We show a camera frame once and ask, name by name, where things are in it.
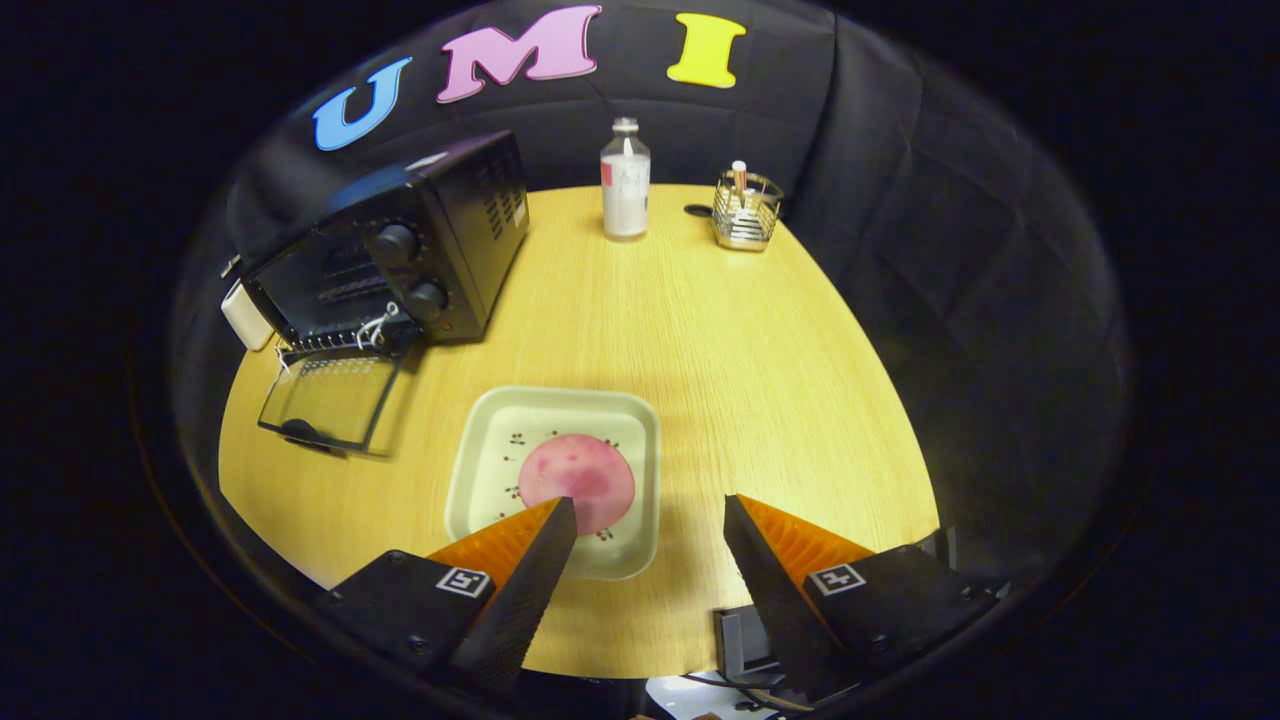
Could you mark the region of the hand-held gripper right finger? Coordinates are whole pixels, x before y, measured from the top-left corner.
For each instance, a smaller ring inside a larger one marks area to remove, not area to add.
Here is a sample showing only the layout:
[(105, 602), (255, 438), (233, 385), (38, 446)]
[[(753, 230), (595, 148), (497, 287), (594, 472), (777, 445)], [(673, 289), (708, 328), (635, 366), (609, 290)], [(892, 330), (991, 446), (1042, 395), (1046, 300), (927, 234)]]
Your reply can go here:
[(916, 544), (874, 552), (746, 495), (726, 497), (723, 536), (785, 675), (813, 700), (893, 675), (997, 605)]

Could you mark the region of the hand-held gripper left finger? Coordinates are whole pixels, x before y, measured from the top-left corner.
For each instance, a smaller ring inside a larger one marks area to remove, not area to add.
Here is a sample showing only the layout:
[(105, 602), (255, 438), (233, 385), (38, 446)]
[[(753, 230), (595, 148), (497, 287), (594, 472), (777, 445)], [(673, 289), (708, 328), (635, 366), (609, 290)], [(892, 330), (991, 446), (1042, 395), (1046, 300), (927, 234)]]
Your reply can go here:
[(576, 539), (573, 501), (554, 497), (429, 556), (389, 550), (320, 596), (317, 611), (413, 678), (507, 692)]

